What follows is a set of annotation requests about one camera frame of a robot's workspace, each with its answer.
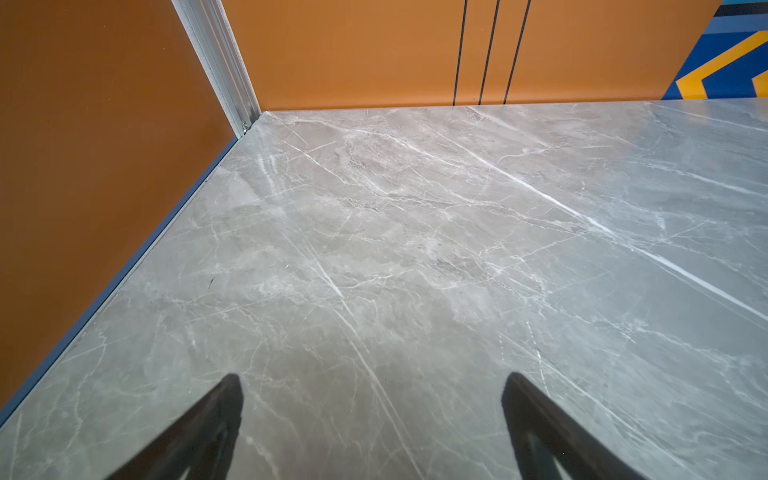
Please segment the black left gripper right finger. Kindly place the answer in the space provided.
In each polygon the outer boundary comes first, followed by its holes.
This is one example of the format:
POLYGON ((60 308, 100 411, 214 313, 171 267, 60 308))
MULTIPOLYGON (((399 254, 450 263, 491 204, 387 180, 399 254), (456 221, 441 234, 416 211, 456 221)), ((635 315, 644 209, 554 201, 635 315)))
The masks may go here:
POLYGON ((527 377, 511 373, 501 405, 523 479, 640 479, 527 377))

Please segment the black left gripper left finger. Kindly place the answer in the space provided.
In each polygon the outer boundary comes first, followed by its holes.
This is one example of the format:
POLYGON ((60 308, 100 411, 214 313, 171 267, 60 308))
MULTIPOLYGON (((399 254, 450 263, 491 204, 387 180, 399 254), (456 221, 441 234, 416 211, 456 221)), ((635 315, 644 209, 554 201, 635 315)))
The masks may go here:
POLYGON ((242 421, 238 375, 225 375, 111 479, 224 479, 242 421))

